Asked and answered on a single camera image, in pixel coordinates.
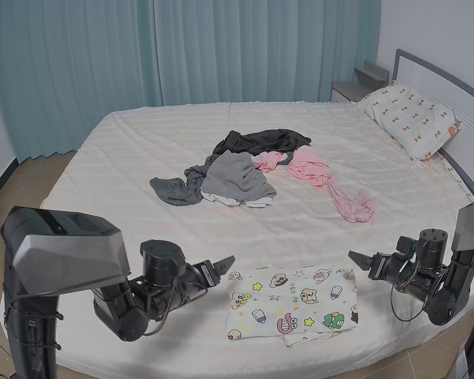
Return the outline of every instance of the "folded blanket with cartoon print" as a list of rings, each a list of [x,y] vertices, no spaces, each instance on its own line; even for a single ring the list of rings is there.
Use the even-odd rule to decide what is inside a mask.
[[[358,325],[356,277],[349,263],[232,271],[228,280],[230,340],[280,336],[291,347]]]

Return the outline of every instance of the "pink garment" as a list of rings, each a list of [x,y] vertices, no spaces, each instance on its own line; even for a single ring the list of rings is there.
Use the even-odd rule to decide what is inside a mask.
[[[349,222],[368,222],[374,214],[372,196],[364,189],[349,199],[333,181],[333,175],[326,164],[321,162],[318,152],[310,146],[301,146],[293,153],[288,173],[302,180],[312,180],[313,186],[328,186],[337,210]]]
[[[257,156],[251,156],[253,166],[258,170],[268,173],[277,167],[277,163],[281,160],[286,159],[288,155],[286,153],[279,152],[263,152]]]

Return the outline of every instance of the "black baseboard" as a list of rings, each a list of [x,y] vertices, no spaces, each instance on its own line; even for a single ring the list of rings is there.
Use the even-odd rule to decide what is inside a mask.
[[[14,159],[12,163],[9,164],[6,171],[0,176],[0,191],[4,185],[6,185],[7,180],[13,175],[14,171],[18,168],[19,162],[18,159]]]

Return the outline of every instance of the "white headboard panel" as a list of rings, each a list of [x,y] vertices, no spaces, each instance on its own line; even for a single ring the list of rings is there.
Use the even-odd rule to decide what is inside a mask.
[[[424,96],[454,110],[462,127],[439,152],[474,193],[474,89],[439,67],[401,49],[397,50],[393,80],[408,84]]]

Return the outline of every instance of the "teal curtain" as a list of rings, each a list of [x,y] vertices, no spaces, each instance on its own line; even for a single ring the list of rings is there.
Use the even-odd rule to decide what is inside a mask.
[[[109,112],[328,101],[375,61],[380,0],[0,0],[0,107],[19,161]]]

